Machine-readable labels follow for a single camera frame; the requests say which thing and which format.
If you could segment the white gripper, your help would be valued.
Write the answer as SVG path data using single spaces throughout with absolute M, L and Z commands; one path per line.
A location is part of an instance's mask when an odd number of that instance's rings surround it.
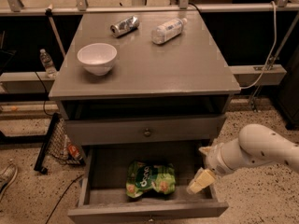
M 187 187 L 189 194 L 196 194 L 216 180 L 216 175 L 230 175 L 234 172 L 225 162 L 222 153 L 231 147 L 230 143 L 219 143 L 209 147 L 200 147 L 199 151 L 206 156 L 206 167 L 200 168 Z

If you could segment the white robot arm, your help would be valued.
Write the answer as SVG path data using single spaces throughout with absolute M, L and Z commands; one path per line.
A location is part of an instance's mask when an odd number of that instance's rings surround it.
M 299 173 L 299 146 L 275 131 L 260 125 L 243 127 L 236 139 L 211 147 L 200 147 L 206 169 L 200 168 L 187 187 L 195 194 L 213 184 L 218 176 L 230 175 L 239 168 L 280 163 Z

